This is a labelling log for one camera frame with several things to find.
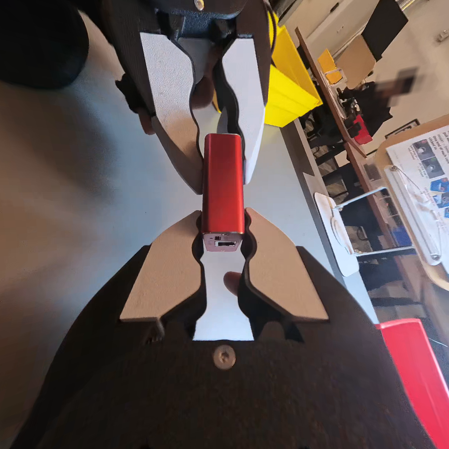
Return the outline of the clear sheet clamp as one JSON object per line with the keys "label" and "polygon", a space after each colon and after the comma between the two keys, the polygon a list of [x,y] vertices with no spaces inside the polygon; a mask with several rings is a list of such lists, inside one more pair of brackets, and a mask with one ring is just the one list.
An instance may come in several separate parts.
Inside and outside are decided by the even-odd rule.
{"label": "clear sheet clamp", "polygon": [[385,177],[396,195],[398,208],[408,222],[418,250],[427,264],[437,266],[443,261],[443,222],[431,199],[398,166],[387,165]]}

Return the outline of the person's left hand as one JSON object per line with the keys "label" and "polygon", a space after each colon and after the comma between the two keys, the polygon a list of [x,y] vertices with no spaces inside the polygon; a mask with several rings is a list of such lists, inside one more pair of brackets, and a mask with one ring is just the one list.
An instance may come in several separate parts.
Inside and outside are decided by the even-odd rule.
{"label": "person's left hand", "polygon": [[129,109],[138,115],[144,133],[149,136],[154,135],[149,110],[132,78],[124,73],[120,80],[115,81],[115,84],[124,95]]}

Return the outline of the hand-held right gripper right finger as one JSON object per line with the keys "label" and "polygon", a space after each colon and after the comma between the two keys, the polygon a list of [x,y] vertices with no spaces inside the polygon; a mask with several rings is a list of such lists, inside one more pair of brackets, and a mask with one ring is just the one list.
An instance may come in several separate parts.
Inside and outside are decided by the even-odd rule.
{"label": "hand-held right gripper right finger", "polygon": [[245,209],[239,306],[253,322],[325,322],[323,306],[292,240],[253,208]]}

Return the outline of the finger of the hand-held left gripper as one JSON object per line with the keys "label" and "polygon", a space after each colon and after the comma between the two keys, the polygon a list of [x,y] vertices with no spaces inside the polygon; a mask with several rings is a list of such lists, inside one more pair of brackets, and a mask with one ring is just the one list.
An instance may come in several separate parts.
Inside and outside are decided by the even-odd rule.
{"label": "finger of the hand-held left gripper", "polygon": [[203,156],[191,108],[193,62],[165,35],[141,32],[140,39],[154,104],[153,130],[183,181],[202,195]]}
{"label": "finger of the hand-held left gripper", "polygon": [[265,120],[254,40],[235,39],[214,69],[221,117],[217,133],[241,137],[244,184],[251,181],[260,151]]}

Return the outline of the black panel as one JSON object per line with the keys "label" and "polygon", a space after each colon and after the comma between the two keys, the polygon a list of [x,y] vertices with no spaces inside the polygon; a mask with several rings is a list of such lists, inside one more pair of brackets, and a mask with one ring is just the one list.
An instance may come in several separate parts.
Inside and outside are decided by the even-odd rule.
{"label": "black panel", "polygon": [[369,18],[362,37],[376,62],[408,23],[395,0],[380,0]]}

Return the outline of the framed wall picture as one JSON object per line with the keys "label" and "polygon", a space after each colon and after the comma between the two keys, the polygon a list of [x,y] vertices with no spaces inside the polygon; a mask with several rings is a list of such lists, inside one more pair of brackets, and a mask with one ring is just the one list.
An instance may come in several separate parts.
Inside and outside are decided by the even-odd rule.
{"label": "framed wall picture", "polygon": [[408,131],[408,130],[410,130],[410,129],[414,128],[414,127],[417,127],[419,125],[420,125],[420,122],[419,122],[418,119],[414,119],[412,121],[409,121],[406,124],[402,125],[401,127],[395,129],[394,131],[386,134],[385,135],[385,140],[387,140],[390,137],[396,136],[396,135],[400,134],[401,132]]}

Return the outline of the long brown table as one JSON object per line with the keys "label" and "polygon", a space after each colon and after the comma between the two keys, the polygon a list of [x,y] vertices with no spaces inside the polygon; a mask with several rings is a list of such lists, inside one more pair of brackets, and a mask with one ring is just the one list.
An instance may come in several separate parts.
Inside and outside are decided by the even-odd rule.
{"label": "long brown table", "polygon": [[335,120],[335,122],[338,126],[338,129],[342,135],[342,139],[344,141],[345,146],[346,147],[350,146],[354,151],[358,152],[358,154],[360,154],[362,158],[367,159],[368,156],[365,154],[362,146],[359,145],[353,138],[350,137],[350,134],[344,124],[343,117],[340,113],[340,109],[337,106],[334,93],[328,87],[328,83],[327,83],[325,76],[320,71],[320,69],[317,67],[316,61],[314,60],[313,56],[311,55],[310,50],[307,47],[306,41],[297,26],[295,27],[295,34],[299,40],[300,47],[302,48],[302,50],[306,56],[306,59],[310,64],[311,71],[312,71],[313,75],[315,76],[315,78],[323,92],[326,103],[332,112],[334,120]]}

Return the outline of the printed instruction sheet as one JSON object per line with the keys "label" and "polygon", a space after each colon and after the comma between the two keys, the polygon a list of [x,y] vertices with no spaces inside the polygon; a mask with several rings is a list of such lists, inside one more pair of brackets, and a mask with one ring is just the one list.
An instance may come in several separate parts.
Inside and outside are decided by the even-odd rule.
{"label": "printed instruction sheet", "polygon": [[386,149],[398,166],[431,199],[443,222],[443,261],[435,266],[449,272],[448,126],[410,138]]}

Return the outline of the yellow plastic bin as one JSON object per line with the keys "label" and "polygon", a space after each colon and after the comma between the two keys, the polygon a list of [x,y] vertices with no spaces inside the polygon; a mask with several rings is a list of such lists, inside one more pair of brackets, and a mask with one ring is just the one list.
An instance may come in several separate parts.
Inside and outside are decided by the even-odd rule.
{"label": "yellow plastic bin", "polygon": [[322,100],[286,27],[278,25],[276,15],[274,19],[277,37],[270,66],[264,123],[284,127],[322,105]]}

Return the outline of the red plastic bin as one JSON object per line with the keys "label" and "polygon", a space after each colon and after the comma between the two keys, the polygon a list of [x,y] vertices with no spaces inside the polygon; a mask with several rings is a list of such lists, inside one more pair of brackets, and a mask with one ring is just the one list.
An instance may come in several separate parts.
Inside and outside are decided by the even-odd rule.
{"label": "red plastic bin", "polygon": [[415,414],[439,449],[449,447],[449,390],[421,320],[375,324]]}

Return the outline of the small orange bin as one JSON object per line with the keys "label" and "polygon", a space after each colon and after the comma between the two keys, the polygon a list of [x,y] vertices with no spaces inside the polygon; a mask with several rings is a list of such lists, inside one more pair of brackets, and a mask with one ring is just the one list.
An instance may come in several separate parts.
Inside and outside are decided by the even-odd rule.
{"label": "small orange bin", "polygon": [[327,48],[319,56],[317,61],[323,76],[327,79],[330,85],[335,85],[343,79],[342,70],[337,67],[330,51]]}

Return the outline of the person's right hand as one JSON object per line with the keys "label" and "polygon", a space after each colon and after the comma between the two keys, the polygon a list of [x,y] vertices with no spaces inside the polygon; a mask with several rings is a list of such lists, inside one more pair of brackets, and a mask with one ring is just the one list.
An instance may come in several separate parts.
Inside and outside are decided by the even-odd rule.
{"label": "person's right hand", "polygon": [[223,277],[223,282],[226,289],[233,294],[234,296],[238,296],[239,294],[239,285],[242,274],[238,272],[227,272]]}

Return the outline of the small red box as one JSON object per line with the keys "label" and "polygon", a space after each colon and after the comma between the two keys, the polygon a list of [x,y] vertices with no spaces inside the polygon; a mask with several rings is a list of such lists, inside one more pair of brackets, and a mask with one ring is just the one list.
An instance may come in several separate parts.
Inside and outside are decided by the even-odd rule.
{"label": "small red box", "polygon": [[365,145],[373,140],[372,136],[369,134],[365,121],[362,115],[356,115],[355,120],[351,128],[348,130],[350,136],[359,145]]}

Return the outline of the brown board panel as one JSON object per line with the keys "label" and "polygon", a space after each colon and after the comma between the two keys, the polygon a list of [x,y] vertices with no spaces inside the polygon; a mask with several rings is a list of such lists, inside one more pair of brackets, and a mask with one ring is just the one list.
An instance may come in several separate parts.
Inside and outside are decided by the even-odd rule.
{"label": "brown board panel", "polygon": [[362,35],[358,35],[336,59],[348,89],[355,89],[373,70],[376,59]]}

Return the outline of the person's black jacket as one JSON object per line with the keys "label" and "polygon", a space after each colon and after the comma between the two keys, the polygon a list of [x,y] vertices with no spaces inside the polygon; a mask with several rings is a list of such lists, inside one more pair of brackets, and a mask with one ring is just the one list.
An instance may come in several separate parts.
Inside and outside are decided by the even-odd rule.
{"label": "person's black jacket", "polygon": [[89,39],[77,1],[0,2],[0,79],[35,88],[72,84],[88,56]]}

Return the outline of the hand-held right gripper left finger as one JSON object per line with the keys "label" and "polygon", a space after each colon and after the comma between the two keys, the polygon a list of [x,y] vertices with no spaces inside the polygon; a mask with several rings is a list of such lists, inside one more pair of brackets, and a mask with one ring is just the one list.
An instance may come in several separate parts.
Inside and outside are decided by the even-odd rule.
{"label": "hand-held right gripper left finger", "polygon": [[192,328],[206,310],[203,244],[195,210],[163,231],[150,245],[120,315],[122,322],[168,322]]}

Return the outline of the red ethernet splitter box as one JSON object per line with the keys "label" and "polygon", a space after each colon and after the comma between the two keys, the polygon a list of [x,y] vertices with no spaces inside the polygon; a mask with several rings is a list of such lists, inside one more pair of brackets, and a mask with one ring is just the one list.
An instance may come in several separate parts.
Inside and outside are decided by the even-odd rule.
{"label": "red ethernet splitter box", "polygon": [[234,252],[243,240],[243,155],[237,134],[205,137],[201,233],[208,252]]}

